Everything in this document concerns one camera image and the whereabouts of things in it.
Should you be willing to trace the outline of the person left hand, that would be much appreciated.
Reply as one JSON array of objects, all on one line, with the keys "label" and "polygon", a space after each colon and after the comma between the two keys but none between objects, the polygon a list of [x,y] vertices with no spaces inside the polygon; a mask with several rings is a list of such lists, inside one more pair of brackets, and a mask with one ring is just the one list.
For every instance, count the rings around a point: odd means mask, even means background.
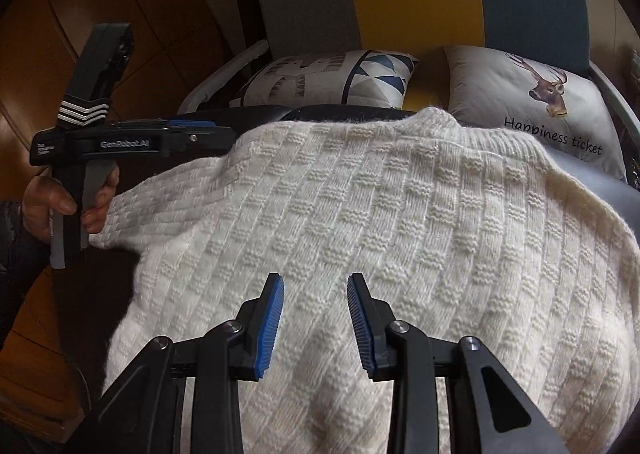
[{"label": "person left hand", "polygon": [[[81,223],[88,234],[97,234],[104,228],[118,183],[119,167],[115,167],[96,193],[92,205],[82,211]],[[32,236],[49,241],[50,213],[73,215],[76,211],[73,197],[52,177],[40,175],[28,183],[22,199],[22,218],[24,228]]]}]

